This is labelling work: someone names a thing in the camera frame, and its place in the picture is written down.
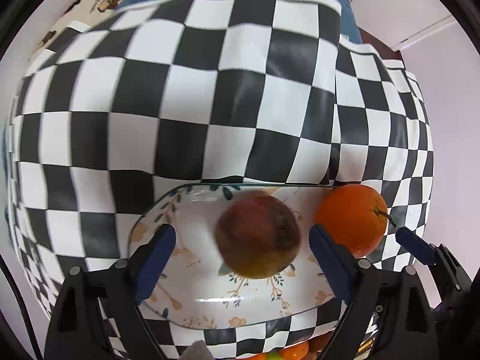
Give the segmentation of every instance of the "white wall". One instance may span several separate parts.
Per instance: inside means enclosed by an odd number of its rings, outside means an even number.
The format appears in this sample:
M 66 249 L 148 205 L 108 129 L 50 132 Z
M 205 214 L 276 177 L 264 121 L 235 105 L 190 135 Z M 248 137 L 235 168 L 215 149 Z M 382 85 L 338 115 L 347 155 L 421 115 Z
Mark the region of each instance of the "white wall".
M 53 24 L 58 20 L 62 13 L 69 7 L 73 0 L 45 0 L 29 17 L 21 30 L 15 36 L 8 50 L 0 61 L 0 120 L 5 121 L 11 99 L 15 93 L 20 78 L 26 71 L 30 54 L 35 49 L 35 45 L 50 30 Z M 0 174 L 3 179 L 3 164 L 0 161 Z M 0 207 L 6 204 L 6 190 L 3 181 L 0 182 Z M 0 218 L 0 253 L 4 258 L 9 270 L 13 274 L 15 281 L 23 295 L 23 300 L 32 319 L 32 324 L 37 335 L 40 349 L 43 351 L 45 337 L 47 334 L 48 320 L 40 309 L 31 288 L 29 287 L 23 269 L 18 263 L 15 253 L 10 247 L 8 240 L 8 227 L 3 220 L 3 214 Z M 32 357 L 34 353 L 25 325 L 18 309 L 16 300 L 6 282 L 5 277 L 0 273 L 0 309 L 5 316 L 11 329 L 17 336 L 20 343 L 26 348 Z
M 434 150 L 423 238 L 445 244 L 471 278 L 480 266 L 480 55 L 455 22 L 402 50 L 417 76 Z M 430 304 L 440 302 L 428 269 L 416 265 Z

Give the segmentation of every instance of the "black square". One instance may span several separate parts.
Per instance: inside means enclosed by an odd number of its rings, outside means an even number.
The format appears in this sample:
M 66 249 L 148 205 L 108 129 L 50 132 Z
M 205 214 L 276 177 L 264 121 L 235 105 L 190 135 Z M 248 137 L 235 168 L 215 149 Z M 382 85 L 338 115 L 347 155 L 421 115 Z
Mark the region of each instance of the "black square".
M 382 197 L 387 207 L 392 207 L 395 197 L 397 196 L 400 181 L 382 181 Z
M 23 115 L 20 135 L 20 161 L 39 163 L 38 140 L 41 114 Z
M 103 212 L 80 212 L 83 248 L 87 257 L 120 257 L 115 215 Z
M 399 93 L 399 95 L 400 95 L 400 99 L 402 99 L 402 103 L 405 108 L 406 117 L 409 119 L 418 119 L 417 108 L 415 107 L 412 94 L 408 92 L 408 93 Z
M 342 143 L 368 145 L 368 121 L 365 108 L 338 105 Z
M 350 54 L 350 50 L 346 49 L 341 44 L 338 45 L 338 55 L 337 55 L 337 66 L 338 71 L 341 71 L 346 74 L 350 74 L 351 76 L 356 77 L 357 73 L 355 72 L 355 68 L 353 66 L 352 55 Z
M 420 127 L 420 137 L 418 138 L 418 150 L 428 150 L 427 125 L 423 122 L 418 122 Z
M 289 345 L 296 344 L 297 342 L 308 340 L 314 333 L 314 330 L 314 327 L 309 327 L 307 329 L 294 330 L 293 332 L 289 332 L 289 336 L 286 338 L 285 346 L 287 347 Z
M 51 210 L 77 211 L 77 196 L 68 166 L 43 164 L 47 189 L 47 207 Z
M 170 66 L 127 59 L 118 80 L 112 112 L 158 117 Z
M 110 184 L 117 212 L 143 214 L 154 202 L 152 175 L 140 170 L 111 170 Z
M 249 338 L 237 342 L 237 356 L 244 355 L 246 353 L 261 353 L 263 351 L 263 345 L 265 340 L 257 338 Z
M 389 110 L 381 82 L 358 79 L 358 83 L 366 108 L 377 109 L 379 111 Z
M 247 70 L 218 72 L 210 124 L 255 127 L 265 75 Z
M 109 114 L 106 112 L 72 112 L 70 149 L 74 167 L 107 169 Z
M 253 23 L 272 26 L 277 0 L 234 0 L 229 26 Z
M 265 338 L 272 337 L 276 332 L 288 332 L 291 322 L 291 316 L 265 322 Z
M 68 111 L 71 93 L 83 61 L 60 64 L 53 73 L 45 100 L 45 112 Z
M 423 177 L 433 177 L 434 175 L 434 153 L 432 151 L 427 152 L 427 159 L 425 161 L 425 167 L 423 168 Z
M 266 73 L 311 85 L 317 62 L 318 39 L 272 29 Z
M 422 178 L 412 177 L 410 180 L 409 189 L 409 205 L 410 204 L 422 204 Z
M 90 59 L 104 56 L 124 57 L 137 28 L 109 32 L 90 54 Z
M 172 0 L 163 3 L 153 13 L 150 20 L 165 19 L 184 23 L 193 2 L 194 0 Z
M 27 94 L 28 87 L 30 86 L 30 82 L 32 81 L 33 75 L 24 77 L 22 80 L 22 87 L 20 88 L 20 92 L 18 94 L 18 101 L 17 101 L 17 111 L 15 115 L 21 115 L 23 110 L 23 103 L 25 102 L 25 95 Z
M 153 336 L 160 345 L 174 345 L 172 334 L 170 332 L 169 321 L 145 319 L 145 323 L 152 331 Z
M 245 177 L 285 183 L 289 177 L 300 138 L 269 130 L 256 130 Z
M 420 218 L 418 219 L 417 228 L 425 225 L 426 218 L 427 218 L 427 205 L 428 205 L 428 203 L 423 203 L 421 205 Z
M 70 268 L 79 266 L 84 272 L 88 272 L 87 264 L 83 257 L 62 256 L 57 254 L 57 260 L 65 277 L 69 275 Z
M 332 298 L 327 303 L 317 307 L 317 322 L 315 326 L 322 326 L 326 323 L 336 321 L 340 318 L 342 301 L 339 298 Z
M 47 228 L 47 220 L 45 218 L 45 210 L 38 210 L 36 208 L 27 208 L 28 217 L 30 218 L 30 225 L 35 234 L 37 242 L 52 251 L 52 244 L 50 242 L 49 231 Z
M 417 150 L 409 150 L 409 154 L 406 158 L 406 165 L 405 170 L 403 171 L 402 180 L 408 179 L 413 176 L 413 171 L 415 170 L 415 166 L 417 165 L 417 157 Z
M 387 236 L 382 236 L 380 243 L 378 244 L 377 248 L 367 256 L 367 259 L 372 263 L 375 264 L 382 260 L 383 249 L 385 248 L 385 242 L 387 240 Z
M 224 38 L 225 30 L 185 27 L 173 63 L 206 71 L 217 70 Z
M 403 115 L 390 113 L 390 147 L 401 149 L 409 148 L 409 132 L 407 130 L 407 119 Z
M 235 329 L 207 329 L 203 335 L 207 345 L 232 344 L 237 341 Z
M 334 106 L 333 93 L 311 87 L 301 137 L 316 142 L 331 143 Z
M 362 180 L 382 180 L 387 158 L 387 147 L 369 146 Z
M 208 125 L 160 120 L 155 174 L 168 179 L 201 179 L 207 132 Z
M 340 39 L 340 15 L 332 8 L 318 4 L 318 29 L 320 38 L 337 46 Z

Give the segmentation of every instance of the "orange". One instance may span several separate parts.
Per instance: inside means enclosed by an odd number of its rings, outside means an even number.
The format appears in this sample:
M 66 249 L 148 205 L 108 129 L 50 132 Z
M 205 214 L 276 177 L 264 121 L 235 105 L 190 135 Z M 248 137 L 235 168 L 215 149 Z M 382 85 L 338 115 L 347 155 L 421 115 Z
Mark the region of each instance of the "orange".
M 371 187 L 348 184 L 334 189 L 318 206 L 315 222 L 355 258 L 372 253 L 387 226 L 387 205 Z
M 300 360 L 308 353 L 308 347 L 308 341 L 304 341 L 289 348 L 280 349 L 278 352 L 285 360 Z

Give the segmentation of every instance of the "white square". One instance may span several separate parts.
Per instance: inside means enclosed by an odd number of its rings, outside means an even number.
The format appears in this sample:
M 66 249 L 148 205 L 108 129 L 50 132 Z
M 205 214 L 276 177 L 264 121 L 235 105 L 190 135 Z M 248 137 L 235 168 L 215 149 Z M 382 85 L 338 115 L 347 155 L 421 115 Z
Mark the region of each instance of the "white square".
M 43 266 L 45 266 L 46 271 L 49 273 L 49 276 L 55 280 L 57 283 L 63 283 L 63 271 L 60 268 L 60 264 L 51 251 L 42 245 L 37 245 L 38 253 L 42 259 Z
M 170 20 L 154 19 L 141 26 L 130 40 L 127 59 L 170 64 L 183 33 L 183 24 Z
M 29 208 L 47 208 L 47 185 L 43 175 L 42 165 L 32 162 L 18 163 L 20 172 L 20 189 L 23 204 Z
M 388 146 L 390 142 L 390 113 L 367 108 L 368 144 Z
M 271 33 L 271 27 L 249 23 L 227 28 L 218 69 L 265 73 Z
M 313 86 L 335 93 L 335 65 L 337 63 L 337 47 L 324 40 L 318 39 L 317 62 L 313 75 Z
M 108 35 L 108 31 L 93 31 L 78 34 L 58 59 L 58 64 L 87 59 L 97 45 Z
M 205 340 L 203 330 L 187 329 L 171 322 L 169 325 L 172 340 L 175 345 L 188 346 L 191 345 L 192 342 Z
M 309 95 L 310 85 L 267 74 L 257 128 L 299 137 Z
M 295 330 L 307 329 L 317 325 L 317 308 L 292 315 L 290 323 L 290 332 Z
M 385 246 L 383 247 L 382 260 L 396 256 L 399 250 L 400 244 L 397 243 L 395 234 L 388 234 L 385 239 Z
M 109 170 L 154 173 L 159 119 L 112 113 L 109 117 Z
M 207 345 L 208 350 L 212 353 L 214 359 L 232 359 L 237 355 L 237 344 Z
M 422 203 L 428 202 L 431 193 L 431 185 L 434 182 L 433 177 L 424 177 L 421 180 L 421 187 L 422 187 Z
M 404 267 L 409 265 L 410 253 L 403 253 L 395 257 L 395 263 L 393 265 L 393 270 L 395 272 L 400 272 Z
M 175 345 L 160 345 L 160 349 L 168 359 L 178 359 L 180 357 Z
M 83 62 L 73 87 L 70 110 L 109 112 L 124 63 L 123 58 L 116 57 Z
M 337 80 L 337 104 L 365 108 L 358 79 L 339 70 L 335 71 L 335 78 Z
M 110 30 L 126 30 L 127 28 L 137 27 L 146 21 L 157 8 L 157 5 L 154 5 L 143 9 L 128 10 L 110 27 Z
M 376 190 L 378 193 L 382 193 L 382 181 L 381 180 L 363 180 L 362 185 L 368 185 Z
M 40 54 L 38 54 L 38 57 L 33 61 L 30 66 L 27 69 L 27 73 L 25 73 L 26 76 L 30 76 L 33 73 L 35 73 L 40 66 L 43 65 L 44 62 L 46 62 L 47 59 L 49 59 L 52 55 L 56 54 L 54 51 L 51 51 L 49 49 L 43 49 Z
M 255 128 L 209 126 L 202 178 L 243 176 L 254 139 Z
M 240 326 L 237 327 L 236 334 L 237 342 L 248 338 L 262 340 L 266 336 L 266 325 L 265 323 L 256 323 L 255 325 Z
M 353 66 L 357 78 L 370 81 L 382 81 L 375 58 L 372 55 L 357 54 L 351 52 Z
M 102 269 L 109 269 L 117 259 L 87 257 L 85 261 L 89 271 L 101 271 Z
M 420 126 L 418 120 L 406 118 L 406 131 L 408 134 L 409 149 L 417 150 L 420 140 Z
M 419 224 L 421 213 L 421 204 L 409 205 L 406 208 L 405 227 L 407 227 L 409 230 L 415 230 Z
M 318 38 L 318 5 L 277 0 L 272 27 Z
M 42 164 L 71 165 L 71 112 L 45 112 L 40 122 L 38 158 Z
M 140 218 L 139 214 L 115 214 L 117 244 L 120 258 L 122 259 L 130 257 L 128 253 L 128 237 L 138 218 Z
M 367 163 L 368 146 L 342 144 L 338 164 L 338 181 L 361 181 Z
M 49 66 L 33 76 L 25 95 L 25 102 L 23 103 L 22 110 L 23 114 L 36 114 L 43 111 L 50 82 L 52 81 L 53 73 L 55 73 L 56 68 L 56 66 Z
M 427 151 L 418 150 L 417 151 L 417 163 L 415 164 L 415 169 L 413 170 L 412 177 L 422 177 L 423 169 L 425 168 L 425 163 L 427 162 Z
M 78 212 L 47 210 L 46 223 L 56 254 L 85 257 Z
M 272 337 L 265 339 L 262 352 L 270 352 L 273 348 L 285 347 L 288 337 L 289 332 L 287 331 L 282 330 L 280 332 L 276 332 L 274 335 L 272 335 Z
M 107 170 L 70 168 L 77 196 L 78 211 L 115 213 Z
M 409 204 L 409 194 L 410 194 L 410 180 L 405 178 L 400 181 L 398 186 L 397 194 L 395 195 L 395 200 L 393 202 L 393 207 L 395 206 L 406 206 Z
M 340 119 L 338 118 L 338 107 L 333 107 L 332 143 L 341 142 Z
M 382 86 L 390 112 L 405 116 L 405 107 L 395 86 L 388 81 L 382 81 Z
M 388 69 L 388 72 L 390 73 L 390 77 L 392 78 L 393 84 L 395 85 L 397 91 L 400 93 L 410 92 L 409 84 L 407 83 L 401 70 Z
M 383 168 L 383 180 L 399 181 L 402 180 L 407 157 L 408 149 L 400 149 L 398 147 L 389 147 L 387 149 L 387 157 L 385 167 Z
M 221 30 L 229 26 L 234 0 L 194 0 L 185 25 L 206 30 Z
M 166 79 L 160 117 L 208 124 L 217 74 L 216 70 L 198 70 L 173 65 Z
M 329 144 L 300 138 L 287 183 L 320 183 L 329 161 Z

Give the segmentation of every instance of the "floral plate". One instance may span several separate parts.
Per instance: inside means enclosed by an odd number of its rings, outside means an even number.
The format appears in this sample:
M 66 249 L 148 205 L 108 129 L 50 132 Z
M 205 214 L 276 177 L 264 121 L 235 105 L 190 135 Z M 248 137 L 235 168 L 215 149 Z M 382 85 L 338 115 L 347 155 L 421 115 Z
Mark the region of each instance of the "floral plate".
M 239 327 L 319 306 L 333 297 L 308 244 L 314 212 L 331 187 L 270 184 L 188 184 L 166 193 L 135 224 L 129 255 L 162 223 L 177 232 L 176 247 L 151 297 L 150 310 L 196 329 Z M 248 279 L 223 262 L 213 232 L 222 213 L 246 193 L 261 190 L 286 204 L 301 230 L 295 260 L 267 279 Z

